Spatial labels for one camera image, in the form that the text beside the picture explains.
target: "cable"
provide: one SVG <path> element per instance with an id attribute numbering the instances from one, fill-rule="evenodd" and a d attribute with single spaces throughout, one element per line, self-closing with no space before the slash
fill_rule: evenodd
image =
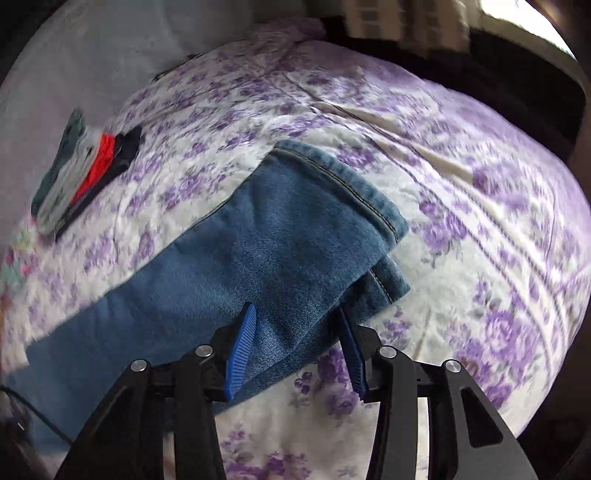
<path id="1" fill-rule="evenodd" d="M 4 385 L 0 385 L 0 392 L 4 392 L 9 397 L 15 398 L 20 403 L 25 405 L 26 408 L 31 410 L 39 418 L 39 420 L 41 420 L 45 425 L 47 425 L 53 433 L 55 433 L 59 438 L 61 438 L 68 445 L 71 446 L 72 443 L 74 443 L 74 442 L 72 442 L 71 438 L 69 438 L 65 433 L 63 433 L 59 428 L 57 428 L 52 422 L 50 422 L 43 413 L 41 413 L 39 410 L 37 410 L 35 407 L 33 407 L 33 405 L 31 405 L 31 403 L 26 398 L 24 398 L 20 393 L 15 392 L 12 388 L 5 387 Z"/>

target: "jeans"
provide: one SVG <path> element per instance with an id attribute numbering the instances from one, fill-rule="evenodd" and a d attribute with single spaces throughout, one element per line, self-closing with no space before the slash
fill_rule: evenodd
<path id="1" fill-rule="evenodd" d="M 258 323 L 246 400 L 335 341 L 329 312 L 364 322 L 409 289 L 387 256 L 408 226 L 373 185 L 331 155 L 280 141 L 233 195 L 127 282 L 27 349 L 8 384 L 75 437 L 135 359 L 179 359 L 231 323 Z M 33 420 L 39 451 L 65 445 Z"/>

